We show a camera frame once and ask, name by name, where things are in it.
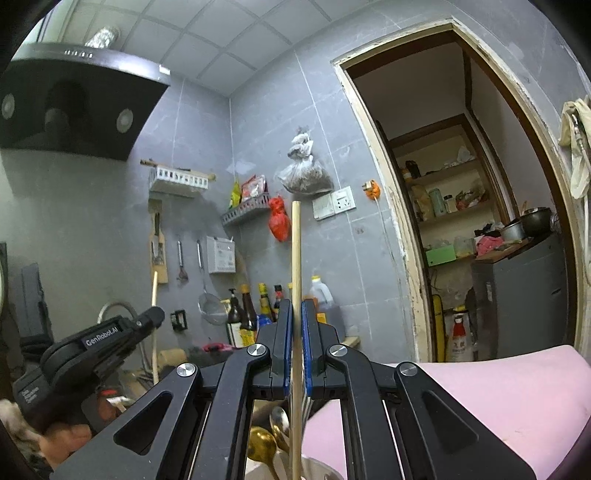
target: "hanging towel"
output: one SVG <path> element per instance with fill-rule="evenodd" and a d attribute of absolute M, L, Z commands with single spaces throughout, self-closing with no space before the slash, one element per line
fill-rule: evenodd
<path fill-rule="evenodd" d="M 584 210 L 584 265 L 587 283 L 591 285 L 591 265 L 589 263 L 589 180 L 591 179 L 591 163 L 589 152 L 583 141 L 581 125 L 587 134 L 591 134 L 591 109 L 580 98 L 574 102 L 565 102 L 562 108 L 562 125 L 558 144 L 561 147 L 570 147 L 571 151 L 571 175 L 570 195 L 575 200 L 582 200 Z"/>

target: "gold spoon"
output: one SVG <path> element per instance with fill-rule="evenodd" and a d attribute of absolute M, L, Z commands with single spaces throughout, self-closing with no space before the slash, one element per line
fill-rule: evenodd
<path fill-rule="evenodd" d="M 267 465 L 273 478 L 279 480 L 275 466 L 273 465 L 273 458 L 275 457 L 276 451 L 277 443 L 268 430 L 262 427 L 251 427 L 250 435 L 248 436 L 247 457 L 250 460 Z"/>

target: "blue gripper pad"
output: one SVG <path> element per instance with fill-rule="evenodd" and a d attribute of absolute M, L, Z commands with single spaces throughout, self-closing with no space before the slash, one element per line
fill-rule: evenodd
<path fill-rule="evenodd" d="M 301 330 L 304 351 L 304 380 L 306 385 L 306 397 L 312 395 L 312 352 L 310 349 L 310 334 L 308 331 L 308 314 L 304 307 L 304 302 L 301 303 Z"/>
<path fill-rule="evenodd" d="M 285 347 L 284 347 L 284 367 L 283 367 L 283 393 L 286 397 L 290 394 L 290 381 L 291 381 L 291 342 L 293 337 L 293 305 L 291 302 L 290 312 L 287 316 L 287 328 L 285 330 Z"/>

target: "red bag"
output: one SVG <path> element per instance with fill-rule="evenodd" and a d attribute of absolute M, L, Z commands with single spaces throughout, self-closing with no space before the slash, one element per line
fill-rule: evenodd
<path fill-rule="evenodd" d="M 285 242 L 291 232 L 291 221 L 285 213 L 285 203 L 280 196 L 269 200 L 271 218 L 269 218 L 269 230 L 280 242 Z"/>

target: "cooking pot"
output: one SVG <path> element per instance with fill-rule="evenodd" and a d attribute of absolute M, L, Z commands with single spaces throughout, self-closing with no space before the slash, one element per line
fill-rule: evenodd
<path fill-rule="evenodd" d="M 548 207 L 526 210 L 521 216 L 521 225 L 527 236 L 540 236 L 550 233 L 552 210 Z"/>
<path fill-rule="evenodd" d="M 521 220 L 516 218 L 511 223 L 508 223 L 506 227 L 501 229 L 501 238 L 508 244 L 511 242 L 519 242 L 526 237 L 521 225 Z"/>

